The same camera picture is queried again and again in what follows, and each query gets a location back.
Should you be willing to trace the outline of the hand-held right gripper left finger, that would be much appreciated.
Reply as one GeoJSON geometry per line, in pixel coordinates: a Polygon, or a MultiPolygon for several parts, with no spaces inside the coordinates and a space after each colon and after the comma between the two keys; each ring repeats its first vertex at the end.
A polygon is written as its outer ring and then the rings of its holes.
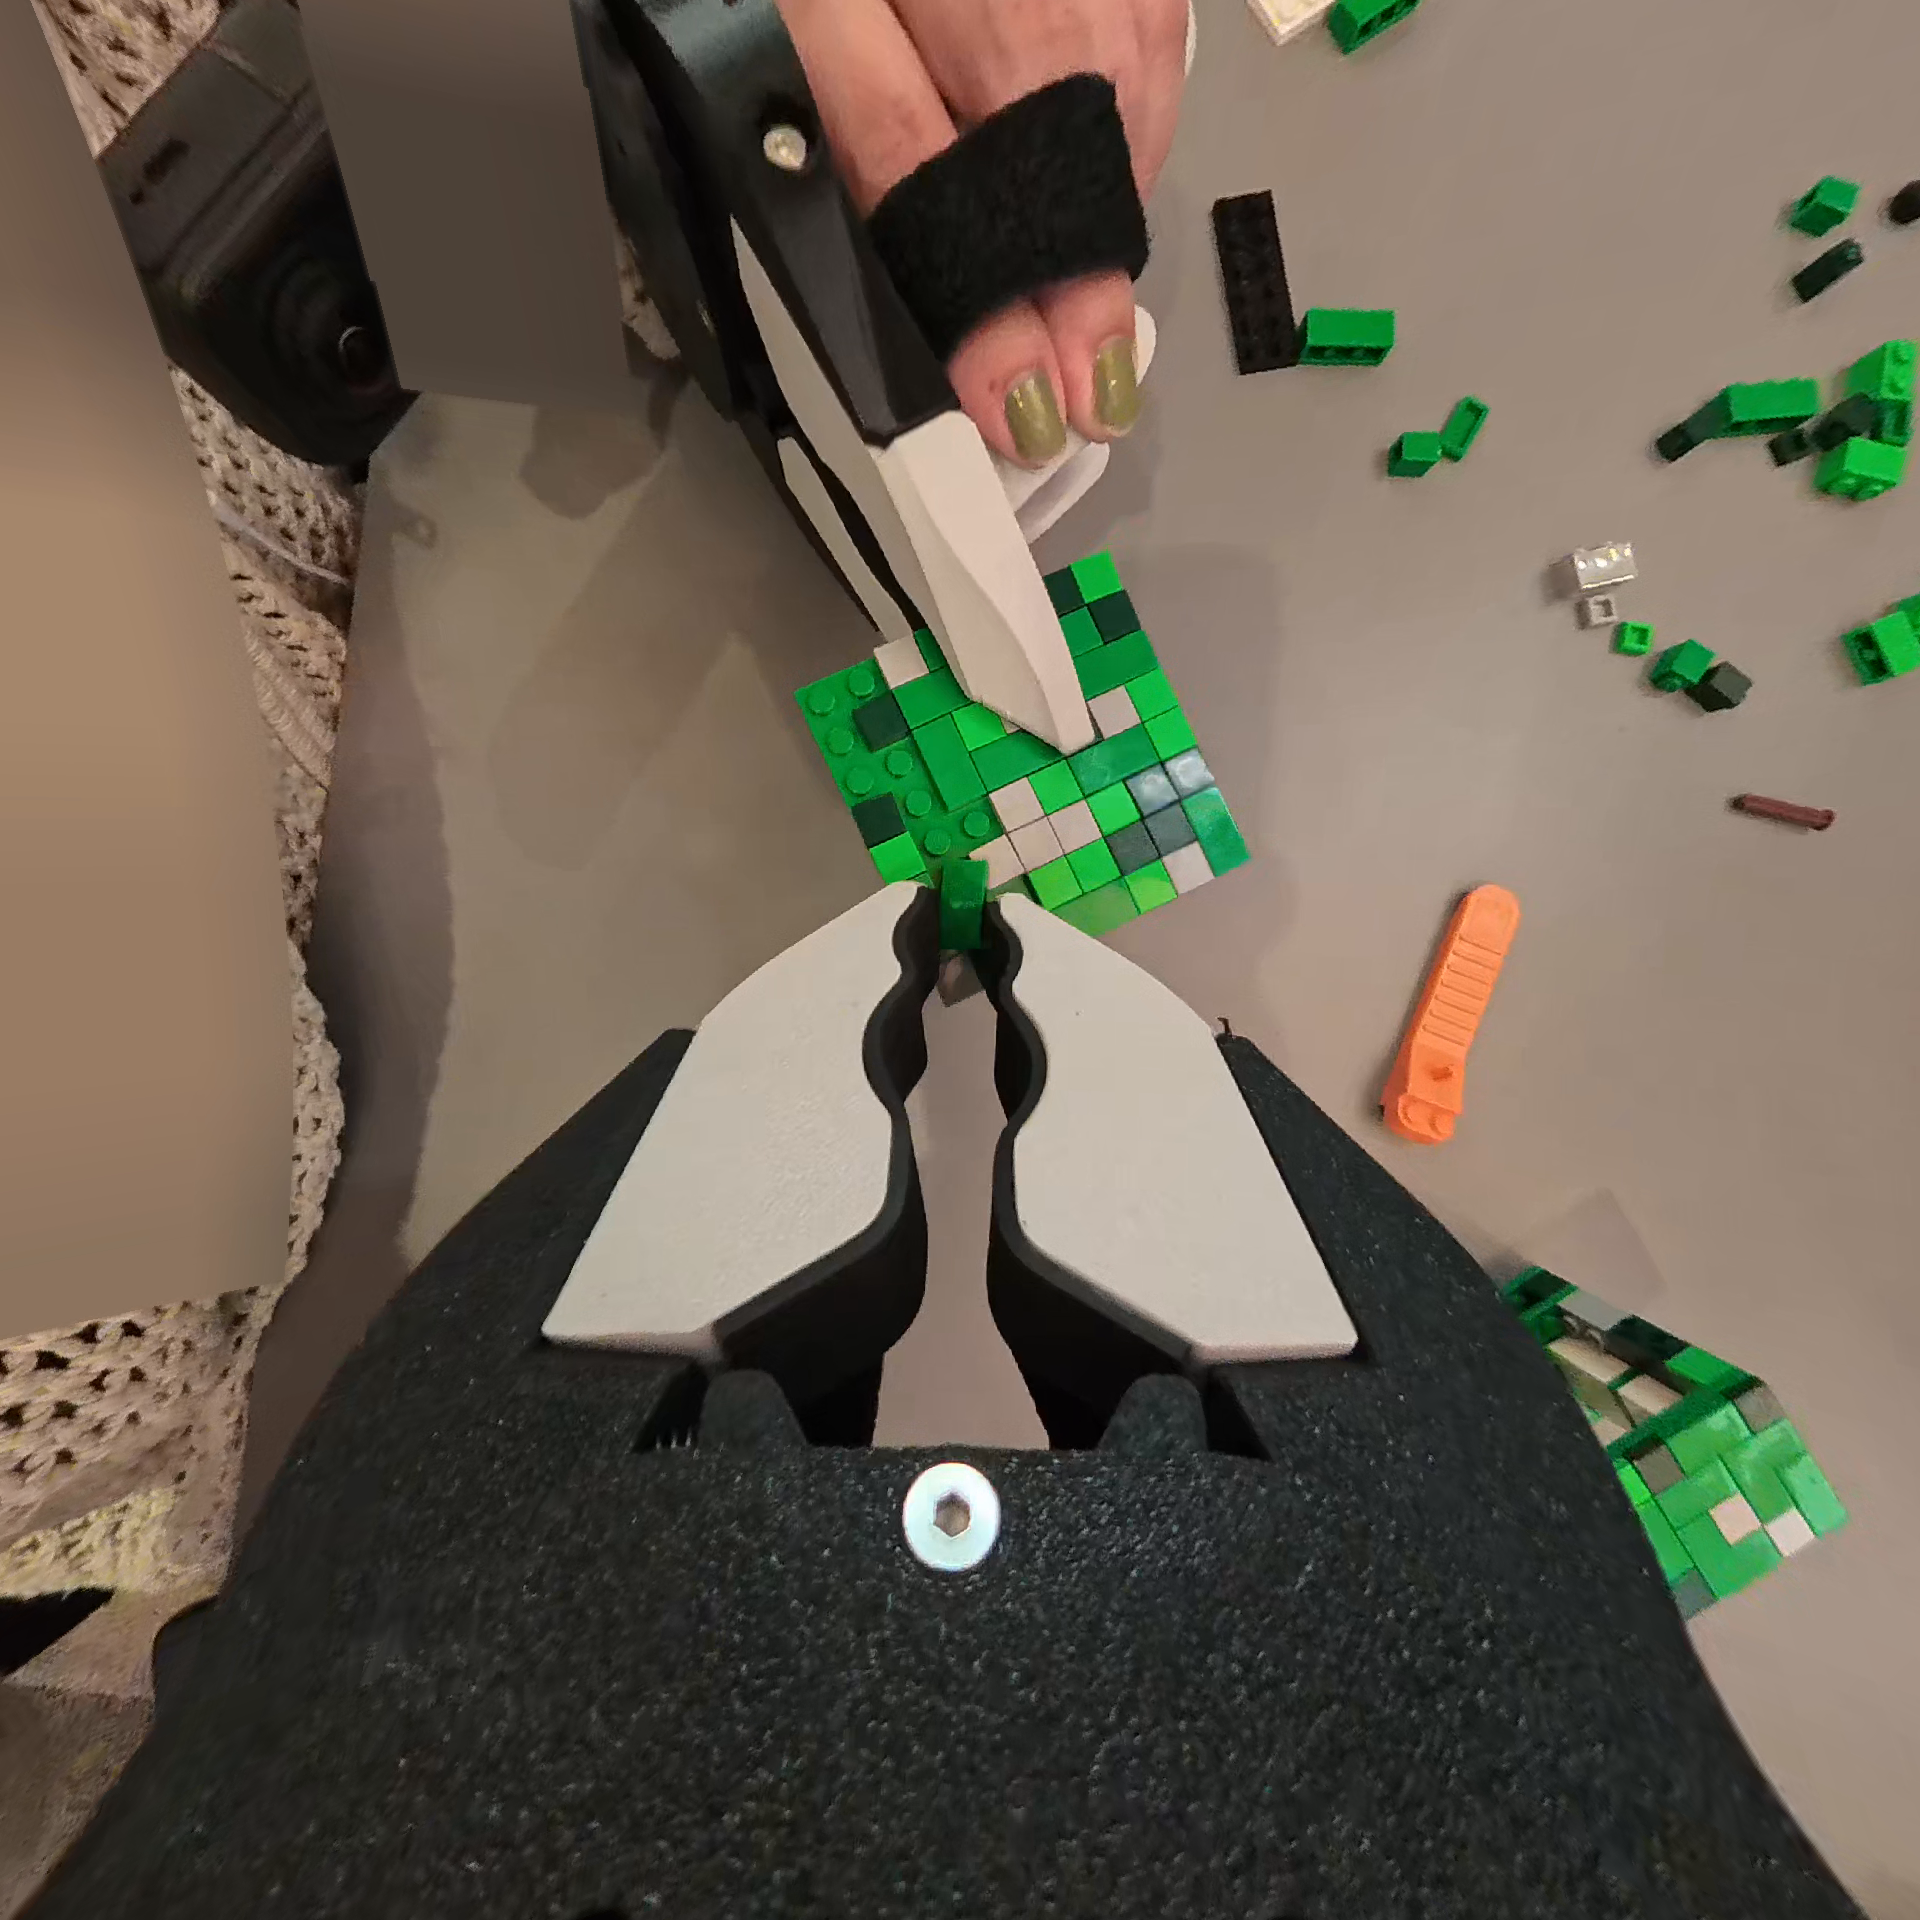
{"type": "Polygon", "coordinates": [[[926,1291],[906,1099],[938,896],[884,884],[700,1022],[544,1322],[567,1349],[771,1377],[817,1445],[867,1445],[926,1291]]]}

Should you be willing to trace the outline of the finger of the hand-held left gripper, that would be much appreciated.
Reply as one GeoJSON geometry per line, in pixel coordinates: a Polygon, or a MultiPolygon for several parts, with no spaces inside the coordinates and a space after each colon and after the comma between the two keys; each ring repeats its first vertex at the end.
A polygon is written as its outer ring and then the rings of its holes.
{"type": "Polygon", "coordinates": [[[962,689],[1061,755],[1091,712],[1042,574],[974,423],[942,413],[873,450],[873,530],[962,689]]]}
{"type": "Polygon", "coordinates": [[[878,636],[949,642],[957,585],[922,481],[956,418],[846,217],[731,220],[731,400],[753,457],[878,636]]]}

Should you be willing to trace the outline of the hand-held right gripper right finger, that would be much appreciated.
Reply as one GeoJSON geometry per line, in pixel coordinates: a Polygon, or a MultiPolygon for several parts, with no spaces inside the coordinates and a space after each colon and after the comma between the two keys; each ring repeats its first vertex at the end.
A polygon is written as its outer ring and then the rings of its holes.
{"type": "Polygon", "coordinates": [[[1154,975],[1004,896],[985,1293],[1054,1450],[1147,1378],[1343,1363],[1359,1336],[1211,1029],[1154,975]]]}

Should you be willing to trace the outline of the green lego mosaic plate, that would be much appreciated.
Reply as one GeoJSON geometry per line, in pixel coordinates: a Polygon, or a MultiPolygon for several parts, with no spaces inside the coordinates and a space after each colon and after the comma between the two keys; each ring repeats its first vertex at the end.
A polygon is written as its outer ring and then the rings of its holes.
{"type": "Polygon", "coordinates": [[[985,896],[1028,898],[1103,939],[1250,858],[1109,551],[1042,578],[1088,699],[1066,752],[963,692],[928,631],[794,692],[884,882],[938,886],[978,862],[985,896]]]}

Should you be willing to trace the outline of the orange lego brick separator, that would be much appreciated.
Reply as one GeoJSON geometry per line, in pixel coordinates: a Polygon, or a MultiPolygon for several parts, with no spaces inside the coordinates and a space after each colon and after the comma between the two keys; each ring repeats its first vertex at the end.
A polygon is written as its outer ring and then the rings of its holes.
{"type": "Polygon", "coordinates": [[[1451,1141],[1478,1026],[1520,924],[1520,900],[1498,882],[1456,903],[1379,1095],[1382,1123],[1400,1141],[1451,1141]]]}

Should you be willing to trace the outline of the black lego plate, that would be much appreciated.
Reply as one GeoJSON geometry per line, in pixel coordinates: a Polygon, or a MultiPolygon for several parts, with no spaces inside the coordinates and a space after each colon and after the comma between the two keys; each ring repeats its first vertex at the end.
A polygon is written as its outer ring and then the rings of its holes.
{"type": "Polygon", "coordinates": [[[1236,375],[1298,367],[1302,323],[1287,284],[1272,188],[1211,203],[1211,252],[1236,375]]]}

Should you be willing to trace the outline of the green and grey lego assembly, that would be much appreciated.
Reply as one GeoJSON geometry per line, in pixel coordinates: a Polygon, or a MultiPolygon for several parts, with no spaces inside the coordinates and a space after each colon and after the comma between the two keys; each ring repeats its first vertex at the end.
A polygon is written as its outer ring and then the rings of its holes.
{"type": "Polygon", "coordinates": [[[1499,1284],[1499,1298],[1573,1396],[1682,1618],[1847,1526],[1801,1430],[1755,1374],[1539,1265],[1499,1284]]]}

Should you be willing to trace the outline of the pile of green lego pieces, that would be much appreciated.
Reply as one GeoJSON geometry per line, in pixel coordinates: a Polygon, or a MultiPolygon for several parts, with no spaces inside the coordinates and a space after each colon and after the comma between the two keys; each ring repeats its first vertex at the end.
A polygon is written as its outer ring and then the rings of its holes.
{"type": "Polygon", "coordinates": [[[1652,443],[1672,466],[1733,441],[1763,445],[1773,468],[1807,468],[1816,497],[1865,505],[1896,492],[1916,450],[1918,344],[1894,337],[1860,355],[1828,390],[1818,378],[1733,382],[1652,443]]]}

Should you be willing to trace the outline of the person's left hand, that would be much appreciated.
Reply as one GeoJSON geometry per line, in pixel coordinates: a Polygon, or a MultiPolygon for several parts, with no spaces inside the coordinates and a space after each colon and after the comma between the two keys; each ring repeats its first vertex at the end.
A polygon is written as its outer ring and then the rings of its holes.
{"type": "Polygon", "coordinates": [[[779,2],[828,148],[962,413],[1017,468],[1139,418],[1181,2],[779,2]]]}

